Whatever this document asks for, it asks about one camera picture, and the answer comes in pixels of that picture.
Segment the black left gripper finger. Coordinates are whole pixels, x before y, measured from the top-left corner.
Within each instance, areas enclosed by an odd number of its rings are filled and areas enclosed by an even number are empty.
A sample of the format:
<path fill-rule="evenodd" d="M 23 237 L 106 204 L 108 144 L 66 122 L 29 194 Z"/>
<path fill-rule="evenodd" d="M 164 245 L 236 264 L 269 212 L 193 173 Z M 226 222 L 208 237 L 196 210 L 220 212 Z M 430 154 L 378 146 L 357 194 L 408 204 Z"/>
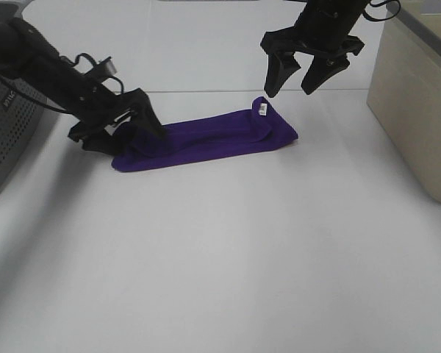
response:
<path fill-rule="evenodd" d="M 83 138 L 82 148 L 85 151 L 95 151 L 107 155 L 122 155 L 132 138 L 136 129 L 133 126 L 120 126 L 113 133 L 102 130 Z"/>
<path fill-rule="evenodd" d="M 126 94 L 131 111 L 130 121 L 156 138 L 165 136 L 165 129 L 159 122 L 148 95 L 140 88 Z"/>

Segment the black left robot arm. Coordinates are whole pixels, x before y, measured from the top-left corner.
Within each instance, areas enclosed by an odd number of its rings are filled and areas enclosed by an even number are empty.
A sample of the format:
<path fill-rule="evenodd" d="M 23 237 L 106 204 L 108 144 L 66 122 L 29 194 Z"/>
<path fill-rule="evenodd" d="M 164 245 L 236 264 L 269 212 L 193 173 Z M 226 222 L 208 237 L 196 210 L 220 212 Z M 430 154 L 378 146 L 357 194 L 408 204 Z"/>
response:
<path fill-rule="evenodd" d="M 137 88 L 112 92 L 103 83 L 114 79 L 110 58 L 96 62 L 81 53 L 70 60 L 22 18 L 0 22 L 0 82 L 20 79 L 57 104 L 56 111 L 78 119 L 68 137 L 85 151 L 116 156 L 123 142 L 107 131 L 122 121 L 161 138 L 165 134 L 148 95 Z"/>

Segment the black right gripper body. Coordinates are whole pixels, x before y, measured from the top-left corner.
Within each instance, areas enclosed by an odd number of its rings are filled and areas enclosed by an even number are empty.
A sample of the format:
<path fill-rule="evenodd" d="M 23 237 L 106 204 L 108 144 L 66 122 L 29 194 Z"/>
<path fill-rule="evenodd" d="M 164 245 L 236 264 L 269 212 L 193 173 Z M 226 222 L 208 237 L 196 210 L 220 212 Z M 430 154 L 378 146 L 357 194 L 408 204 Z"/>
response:
<path fill-rule="evenodd" d="M 325 59 L 358 55 L 364 43 L 349 32 L 364 9 L 363 1 L 308 1 L 293 26 L 266 32 L 260 46 L 266 54 L 301 52 Z"/>

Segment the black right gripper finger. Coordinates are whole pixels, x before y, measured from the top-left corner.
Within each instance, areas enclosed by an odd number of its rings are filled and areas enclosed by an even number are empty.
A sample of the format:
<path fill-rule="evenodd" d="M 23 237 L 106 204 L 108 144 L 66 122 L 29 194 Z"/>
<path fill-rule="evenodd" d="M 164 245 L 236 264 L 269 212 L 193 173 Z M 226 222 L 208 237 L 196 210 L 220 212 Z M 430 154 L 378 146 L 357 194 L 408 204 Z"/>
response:
<path fill-rule="evenodd" d="M 301 68 L 294 55 L 294 51 L 278 51 L 268 55 L 264 91 L 270 98 L 275 97 L 285 82 Z"/>
<path fill-rule="evenodd" d="M 310 95 L 328 79 L 347 69 L 349 65 L 346 55 L 331 59 L 314 57 L 301 83 L 301 88 L 306 95 Z"/>

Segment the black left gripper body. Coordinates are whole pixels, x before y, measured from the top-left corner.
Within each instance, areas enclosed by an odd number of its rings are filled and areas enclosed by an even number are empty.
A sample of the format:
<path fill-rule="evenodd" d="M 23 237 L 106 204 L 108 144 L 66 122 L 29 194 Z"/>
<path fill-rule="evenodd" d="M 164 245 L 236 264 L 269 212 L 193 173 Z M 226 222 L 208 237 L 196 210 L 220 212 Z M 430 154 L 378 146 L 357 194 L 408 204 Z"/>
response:
<path fill-rule="evenodd" d="M 68 134 L 71 140 L 83 142 L 109 125 L 130 121 L 128 92 L 117 95 L 74 66 L 25 20 L 7 22 L 7 78 L 25 81 L 77 118 Z"/>

